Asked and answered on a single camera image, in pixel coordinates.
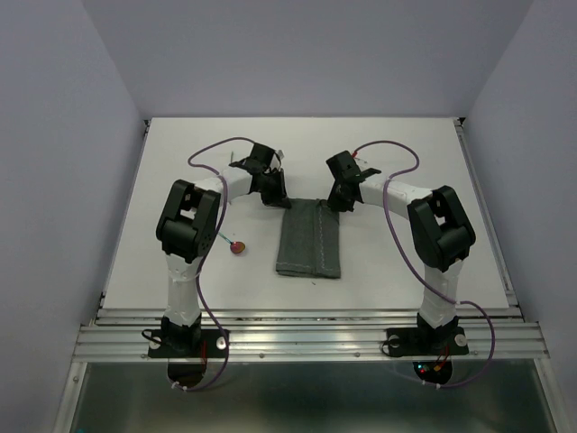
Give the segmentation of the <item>dark grey cloth napkin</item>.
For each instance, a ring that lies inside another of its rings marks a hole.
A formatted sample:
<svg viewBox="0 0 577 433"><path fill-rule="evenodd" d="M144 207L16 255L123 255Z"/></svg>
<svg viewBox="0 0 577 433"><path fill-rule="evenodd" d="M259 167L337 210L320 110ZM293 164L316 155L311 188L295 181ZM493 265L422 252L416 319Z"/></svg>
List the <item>dark grey cloth napkin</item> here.
<svg viewBox="0 0 577 433"><path fill-rule="evenodd" d="M340 279L340 214L323 199L293 198L290 203L282 218L276 273Z"/></svg>

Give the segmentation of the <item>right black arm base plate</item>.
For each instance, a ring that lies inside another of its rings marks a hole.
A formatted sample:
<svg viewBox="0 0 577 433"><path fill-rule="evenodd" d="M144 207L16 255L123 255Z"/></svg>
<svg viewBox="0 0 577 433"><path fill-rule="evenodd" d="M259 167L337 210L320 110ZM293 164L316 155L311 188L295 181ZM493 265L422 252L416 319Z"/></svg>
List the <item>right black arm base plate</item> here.
<svg viewBox="0 0 577 433"><path fill-rule="evenodd" d="M470 353L462 327L450 330L446 335L419 327L392 327L385 333L386 339L380 345L381 352L394 358Z"/></svg>

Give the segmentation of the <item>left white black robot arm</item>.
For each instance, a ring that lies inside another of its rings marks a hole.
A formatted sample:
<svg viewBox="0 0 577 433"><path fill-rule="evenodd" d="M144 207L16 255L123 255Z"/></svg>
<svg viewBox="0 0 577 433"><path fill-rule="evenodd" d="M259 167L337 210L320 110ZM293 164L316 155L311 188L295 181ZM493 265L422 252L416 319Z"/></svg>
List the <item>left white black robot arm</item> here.
<svg viewBox="0 0 577 433"><path fill-rule="evenodd" d="M232 200L258 193L266 206L289 208L281 152L243 137L252 145L248 156L219 171L205 164L188 164L212 176L198 181L176 180L169 191L156 227L168 265L168 304L160 333L149 340L180 355L200 347L201 309L198 281L204 260L224 222Z"/></svg>

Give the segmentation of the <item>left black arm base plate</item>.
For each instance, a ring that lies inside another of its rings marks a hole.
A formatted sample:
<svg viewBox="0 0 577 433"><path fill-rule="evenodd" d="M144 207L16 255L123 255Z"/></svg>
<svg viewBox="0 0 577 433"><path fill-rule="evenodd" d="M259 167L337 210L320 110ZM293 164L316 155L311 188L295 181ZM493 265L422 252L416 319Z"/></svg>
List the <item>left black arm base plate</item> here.
<svg viewBox="0 0 577 433"><path fill-rule="evenodd" d="M218 329L201 329L191 341L172 341L160 329L144 329L141 335L149 344L148 356L152 359L225 359L228 355L226 342Z"/></svg>

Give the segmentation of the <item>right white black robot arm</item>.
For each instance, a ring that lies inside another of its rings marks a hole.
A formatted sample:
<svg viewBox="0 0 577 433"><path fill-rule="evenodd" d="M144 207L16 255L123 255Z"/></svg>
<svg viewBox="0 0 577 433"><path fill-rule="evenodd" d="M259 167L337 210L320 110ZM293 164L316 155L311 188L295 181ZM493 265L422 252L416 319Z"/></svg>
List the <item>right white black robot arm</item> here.
<svg viewBox="0 0 577 433"><path fill-rule="evenodd" d="M476 234L454 189L427 189L384 176L374 168L363 169L353 155L340 152L326 164L334 178L328 206L337 212L353 211L355 203L381 207L389 229L391 214L405 218L415 252L424 266L419 274L409 269L424 286L417 313L417 346L434 352L456 331L457 285L463 261L476 242Z"/></svg>

